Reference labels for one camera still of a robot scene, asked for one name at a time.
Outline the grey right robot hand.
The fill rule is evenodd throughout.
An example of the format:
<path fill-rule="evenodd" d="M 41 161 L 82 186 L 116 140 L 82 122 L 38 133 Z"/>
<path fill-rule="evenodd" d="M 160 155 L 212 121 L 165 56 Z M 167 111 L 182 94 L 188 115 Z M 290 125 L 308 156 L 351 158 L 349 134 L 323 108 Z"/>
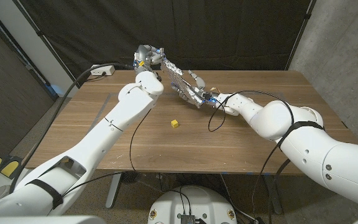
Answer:
<path fill-rule="evenodd" d="M 197 86 L 191 86 L 181 75 L 175 75 L 174 81 L 171 82 L 171 87 L 178 92 L 180 98 L 200 108 L 202 104 L 210 101 L 213 95 L 204 90 L 205 82 L 201 77 L 191 70 L 188 72 L 195 79 Z"/>

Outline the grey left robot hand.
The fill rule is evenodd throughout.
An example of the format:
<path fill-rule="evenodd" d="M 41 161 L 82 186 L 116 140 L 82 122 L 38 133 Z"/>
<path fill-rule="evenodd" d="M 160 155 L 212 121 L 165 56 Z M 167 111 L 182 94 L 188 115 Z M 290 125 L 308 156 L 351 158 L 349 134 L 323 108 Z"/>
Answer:
<path fill-rule="evenodd" d="M 134 53 L 133 67 L 136 74 L 144 71 L 152 72 L 152 65 L 159 64 L 165 58 L 164 48 L 151 45 L 139 45 Z"/>

